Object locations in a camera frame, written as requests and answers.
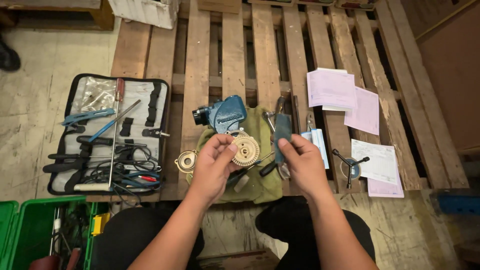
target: green toolbox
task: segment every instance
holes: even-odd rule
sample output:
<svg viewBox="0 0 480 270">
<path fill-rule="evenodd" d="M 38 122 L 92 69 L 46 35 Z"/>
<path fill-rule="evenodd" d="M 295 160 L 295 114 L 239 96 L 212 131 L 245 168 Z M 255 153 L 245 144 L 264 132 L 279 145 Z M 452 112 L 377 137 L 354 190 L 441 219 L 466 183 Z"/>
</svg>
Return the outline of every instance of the green toolbox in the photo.
<svg viewBox="0 0 480 270">
<path fill-rule="evenodd" d="M 58 207 L 65 209 L 65 215 L 75 215 L 81 211 L 85 213 L 84 218 L 80 219 L 85 220 L 83 229 L 74 231 L 80 241 L 87 239 L 86 243 L 80 244 L 85 252 L 81 252 L 81 261 L 77 263 L 76 269 L 81 269 L 78 266 L 83 265 L 84 270 L 89 270 L 95 239 L 91 234 L 94 227 L 93 217 L 107 213 L 108 203 L 86 202 L 85 198 L 72 196 L 32 199 L 24 202 L 20 211 L 16 201 L 0 202 L 0 270 L 27 270 L 33 261 L 49 255 Z M 63 220 L 68 222 L 69 218 L 62 218 L 62 222 Z"/>
</svg>

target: hand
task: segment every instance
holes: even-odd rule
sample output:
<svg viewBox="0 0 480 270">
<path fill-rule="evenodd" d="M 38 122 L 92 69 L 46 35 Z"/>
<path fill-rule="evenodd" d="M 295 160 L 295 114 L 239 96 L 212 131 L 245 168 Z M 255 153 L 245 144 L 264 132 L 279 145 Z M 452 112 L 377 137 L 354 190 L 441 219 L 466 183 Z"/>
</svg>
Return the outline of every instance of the hand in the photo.
<svg viewBox="0 0 480 270">
<path fill-rule="evenodd" d="M 206 207 L 223 195 L 230 173 L 241 169 L 231 162 L 238 150 L 231 144 L 233 139 L 230 135 L 215 134 L 198 154 L 188 194 L 199 198 Z"/>
<path fill-rule="evenodd" d="M 325 191 L 331 193 L 322 154 L 316 145 L 300 135 L 292 134 L 292 143 L 279 139 L 278 147 L 285 156 L 290 176 L 307 199 Z"/>
</svg>

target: person's left hand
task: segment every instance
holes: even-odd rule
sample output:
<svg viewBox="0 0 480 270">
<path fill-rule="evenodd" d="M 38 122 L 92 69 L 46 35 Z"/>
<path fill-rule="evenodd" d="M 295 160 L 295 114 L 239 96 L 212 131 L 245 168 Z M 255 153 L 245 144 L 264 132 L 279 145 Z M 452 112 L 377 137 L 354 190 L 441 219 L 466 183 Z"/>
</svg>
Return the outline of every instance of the person's left hand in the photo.
<svg viewBox="0 0 480 270">
<path fill-rule="evenodd" d="M 201 199 L 206 207 L 223 195 L 230 173 L 242 168 L 231 162 L 238 149 L 231 144 L 234 139 L 230 135 L 215 134 L 198 154 L 188 193 Z"/>
</svg>

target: green cloth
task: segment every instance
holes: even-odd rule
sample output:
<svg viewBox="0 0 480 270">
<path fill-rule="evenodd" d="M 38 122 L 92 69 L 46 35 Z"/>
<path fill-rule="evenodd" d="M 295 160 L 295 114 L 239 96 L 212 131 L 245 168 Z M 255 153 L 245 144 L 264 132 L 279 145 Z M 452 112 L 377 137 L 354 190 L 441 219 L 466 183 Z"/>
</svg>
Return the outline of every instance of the green cloth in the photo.
<svg viewBox="0 0 480 270">
<path fill-rule="evenodd" d="M 262 118 L 262 112 L 267 111 L 267 109 L 257 106 L 254 109 L 246 108 L 246 110 L 247 119 L 240 123 L 240 127 L 243 127 L 244 131 L 257 141 L 260 146 L 260 155 L 258 156 L 258 159 L 262 159 L 272 151 L 272 147 L 270 146 L 270 128 Z M 197 144 L 197 153 L 200 152 L 208 139 L 214 134 L 215 132 L 211 128 L 206 129 L 202 133 Z M 273 161 L 274 158 L 274 155 L 271 155 L 263 160 L 262 163 L 248 170 L 247 176 L 249 177 L 249 180 L 242 190 L 237 193 L 233 190 L 235 185 L 228 187 L 217 203 L 242 201 L 263 203 L 281 198 L 282 183 L 278 170 L 274 170 L 264 178 L 259 175 L 260 169 Z M 189 184 L 192 182 L 190 174 L 187 174 L 187 181 Z"/>
</svg>

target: black pants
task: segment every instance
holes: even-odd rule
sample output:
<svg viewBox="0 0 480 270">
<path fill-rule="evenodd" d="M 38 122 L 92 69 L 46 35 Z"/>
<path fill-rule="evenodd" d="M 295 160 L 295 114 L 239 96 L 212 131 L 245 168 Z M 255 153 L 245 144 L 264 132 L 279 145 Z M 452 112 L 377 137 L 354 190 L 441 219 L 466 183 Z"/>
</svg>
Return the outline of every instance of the black pants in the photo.
<svg viewBox="0 0 480 270">
<path fill-rule="evenodd" d="M 171 216 L 173 209 L 130 208 L 115 215 L 96 236 L 92 269 L 127 269 L 146 248 Z M 344 214 L 357 239 L 375 261 L 370 229 L 356 214 Z M 320 269 L 312 219 L 303 197 L 284 197 L 260 213 L 255 225 L 260 232 L 288 243 L 288 251 L 277 270 Z M 200 230 L 187 265 L 188 270 L 201 269 L 196 257 L 204 247 Z"/>
</svg>

